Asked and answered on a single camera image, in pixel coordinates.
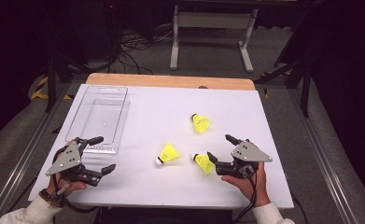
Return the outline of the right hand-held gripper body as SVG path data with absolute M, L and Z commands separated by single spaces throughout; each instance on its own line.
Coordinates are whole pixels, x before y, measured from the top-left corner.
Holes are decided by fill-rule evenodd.
M 259 169 L 260 162 L 270 162 L 272 157 L 261 151 L 248 139 L 241 140 L 231 152 L 233 161 L 218 161 L 215 170 L 218 175 L 231 175 L 237 178 L 249 178 Z

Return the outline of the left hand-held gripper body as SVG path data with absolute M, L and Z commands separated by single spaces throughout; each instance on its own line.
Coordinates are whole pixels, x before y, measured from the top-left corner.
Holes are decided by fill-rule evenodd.
M 45 175 L 51 176 L 59 173 L 65 180 L 80 181 L 96 187 L 103 175 L 87 170 L 81 159 L 84 149 L 88 146 L 87 140 L 89 139 L 76 137 L 68 146 L 59 149 Z

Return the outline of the yellow shuttlecock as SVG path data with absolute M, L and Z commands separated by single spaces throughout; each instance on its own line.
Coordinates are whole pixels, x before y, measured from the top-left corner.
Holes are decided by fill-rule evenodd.
M 160 155 L 155 159 L 155 164 L 158 166 L 163 165 L 165 162 L 175 160 L 180 157 L 179 152 L 170 143 L 167 143 Z
M 203 133 L 210 127 L 211 121 L 207 117 L 200 116 L 198 114 L 193 114 L 191 116 L 191 119 L 193 122 L 194 129 L 197 133 Z
M 215 164 L 209 160 L 206 154 L 194 154 L 192 160 L 202 169 L 202 171 L 209 175 L 215 168 Z

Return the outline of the clear plastic container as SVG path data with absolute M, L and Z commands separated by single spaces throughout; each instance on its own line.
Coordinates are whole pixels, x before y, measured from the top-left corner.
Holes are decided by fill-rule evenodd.
M 65 140 L 75 137 L 103 141 L 87 146 L 88 153 L 117 154 L 130 106 L 129 90 L 121 86 L 80 86 Z

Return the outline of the person's left hand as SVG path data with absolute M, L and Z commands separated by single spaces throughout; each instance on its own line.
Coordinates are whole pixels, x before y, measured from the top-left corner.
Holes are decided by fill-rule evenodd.
M 50 178 L 49 185 L 46 189 L 48 194 L 57 193 L 61 189 L 64 189 L 63 196 L 68 197 L 76 190 L 84 190 L 87 185 L 83 182 L 70 182 L 68 180 L 62 179 L 61 175 L 57 173 Z

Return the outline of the person's right hand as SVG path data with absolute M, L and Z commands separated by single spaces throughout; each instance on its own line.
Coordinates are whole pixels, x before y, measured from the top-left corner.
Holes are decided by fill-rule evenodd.
M 237 187 L 253 203 L 254 207 L 271 202 L 266 189 L 266 173 L 263 162 L 259 163 L 258 171 L 252 175 L 253 184 L 248 179 L 239 179 L 231 175 L 224 175 L 221 180 Z

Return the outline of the white table cover sheet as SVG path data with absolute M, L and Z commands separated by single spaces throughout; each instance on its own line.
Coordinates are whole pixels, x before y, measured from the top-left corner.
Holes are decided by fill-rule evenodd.
M 205 174 L 192 160 L 195 153 L 211 152 L 230 161 L 230 134 L 248 139 L 273 160 L 266 164 L 267 190 L 281 209 L 292 207 L 288 183 L 274 145 L 257 91 L 129 87 L 130 106 L 119 152 L 86 153 L 84 164 L 100 170 L 116 169 L 99 185 L 73 193 L 69 200 L 83 205 L 234 209 L 248 201 L 216 173 Z M 210 119 L 203 133 L 194 129 L 191 116 Z M 158 166 L 155 159 L 170 143 L 180 157 Z

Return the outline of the yellow black hazard tape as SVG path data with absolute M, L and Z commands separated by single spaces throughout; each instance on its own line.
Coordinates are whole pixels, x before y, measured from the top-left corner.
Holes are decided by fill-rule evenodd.
M 46 76 L 43 76 L 40 81 L 38 82 L 33 94 L 31 95 L 31 99 L 35 99 L 35 98 L 38 98 L 38 99 L 44 99 L 44 100 L 48 100 L 49 99 L 49 95 L 44 93 L 43 90 L 44 90 L 44 87 L 45 85 L 47 84 L 48 82 L 48 77 Z M 64 100 L 73 100 L 75 98 L 75 95 L 73 94 L 66 94 L 63 99 Z

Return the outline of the black tripod stand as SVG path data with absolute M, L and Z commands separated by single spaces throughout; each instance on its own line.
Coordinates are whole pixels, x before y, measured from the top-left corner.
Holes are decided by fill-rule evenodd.
M 48 77 L 48 105 L 47 112 L 55 106 L 56 103 L 56 78 L 58 78 L 62 83 L 69 83 L 73 79 L 73 70 L 70 68 L 70 65 L 73 65 L 78 72 L 83 74 L 91 74 L 92 70 L 84 65 L 83 63 L 79 63 L 72 58 L 67 57 L 61 53 L 57 53 L 52 55 L 48 59 L 47 65 L 47 77 Z
M 287 89 L 296 89 L 298 84 L 302 82 L 302 94 L 300 104 L 302 113 L 308 118 L 308 100 L 312 77 L 312 61 L 310 59 L 304 59 L 293 63 L 288 63 L 271 73 L 265 72 L 262 77 L 254 80 L 254 83 L 264 84 L 276 77 L 279 77 L 282 74 L 285 74 L 287 71 L 290 72 L 288 78 L 285 81 L 285 86 Z

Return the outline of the aluminium floor rail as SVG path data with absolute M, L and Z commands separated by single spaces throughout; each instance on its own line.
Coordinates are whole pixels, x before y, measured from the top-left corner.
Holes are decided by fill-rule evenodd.
M 33 99 L 0 132 L 0 217 L 26 207 L 38 174 L 54 143 L 69 106 L 63 97 L 76 92 L 72 84 L 61 84 L 56 103 L 47 109 L 44 99 Z
M 311 120 L 307 118 L 302 112 L 299 94 L 296 90 L 288 90 L 288 95 L 295 109 L 297 110 L 303 128 L 308 134 L 311 145 L 313 147 L 313 153 L 316 158 L 316 162 L 325 179 L 325 182 L 330 191 L 330 195 L 335 202 L 335 205 L 344 224 L 358 224 L 358 220 L 345 196 L 341 181 L 335 173 L 325 154 L 324 148 L 319 141 Z

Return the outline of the white metal stand frame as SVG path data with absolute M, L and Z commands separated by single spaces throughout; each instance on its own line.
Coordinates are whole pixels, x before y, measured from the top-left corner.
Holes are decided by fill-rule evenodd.
M 179 29 L 180 28 L 214 28 L 214 29 L 239 29 L 245 30 L 245 39 L 238 42 L 244 66 L 248 73 L 254 71 L 253 64 L 248 54 L 247 46 L 251 37 L 258 11 L 253 9 L 250 13 L 207 13 L 180 11 L 179 6 L 174 8 L 173 16 L 173 45 L 170 59 L 170 69 L 175 71 L 178 65 Z

